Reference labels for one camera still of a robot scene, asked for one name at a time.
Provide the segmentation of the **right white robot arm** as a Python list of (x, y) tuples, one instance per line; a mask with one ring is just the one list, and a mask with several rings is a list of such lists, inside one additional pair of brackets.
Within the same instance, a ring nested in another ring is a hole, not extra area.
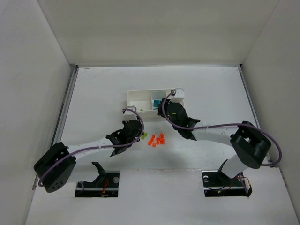
[(238, 125), (234, 134), (218, 128), (191, 129), (203, 124), (200, 120), (188, 117), (182, 104), (169, 100), (158, 105), (157, 114), (167, 118), (174, 130), (187, 140), (211, 141), (232, 147), (236, 154), (223, 162), (218, 170), (222, 179), (232, 179), (248, 168), (259, 169), (271, 148), (268, 138), (261, 131), (252, 128), (253, 124), (248, 121)]

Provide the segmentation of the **long teal lego brick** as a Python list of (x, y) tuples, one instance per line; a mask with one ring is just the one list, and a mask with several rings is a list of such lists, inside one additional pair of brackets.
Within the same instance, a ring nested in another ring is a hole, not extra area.
[(153, 101), (153, 105), (154, 105), (154, 106), (158, 106), (158, 105), (161, 104), (161, 103), (162, 103), (161, 100), (154, 100), (154, 101)]

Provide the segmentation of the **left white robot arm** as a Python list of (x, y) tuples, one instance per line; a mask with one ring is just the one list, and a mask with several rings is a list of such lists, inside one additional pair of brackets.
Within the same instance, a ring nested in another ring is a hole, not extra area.
[(95, 142), (74, 146), (55, 143), (34, 165), (39, 178), (37, 185), (44, 187), (48, 193), (55, 192), (69, 182), (75, 168), (88, 164), (95, 166), (97, 177), (91, 180), (83, 172), (78, 172), (75, 180), (83, 185), (99, 187), (106, 181), (106, 171), (99, 161), (125, 152), (143, 135), (144, 123), (141, 119), (122, 124), (122, 129)]

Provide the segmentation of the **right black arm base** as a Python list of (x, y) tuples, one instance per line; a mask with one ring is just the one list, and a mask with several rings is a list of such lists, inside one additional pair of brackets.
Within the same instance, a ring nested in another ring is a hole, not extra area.
[(205, 197), (250, 197), (253, 190), (249, 178), (243, 172), (229, 178), (221, 169), (225, 160), (218, 170), (202, 170), (203, 190)]

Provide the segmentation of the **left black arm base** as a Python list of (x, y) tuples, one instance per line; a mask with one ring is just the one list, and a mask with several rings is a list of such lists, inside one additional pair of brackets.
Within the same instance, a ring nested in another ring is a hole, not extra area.
[(115, 198), (119, 195), (119, 171), (106, 171), (99, 162), (92, 162), (98, 175), (91, 181), (80, 181), (76, 185), (77, 198)]

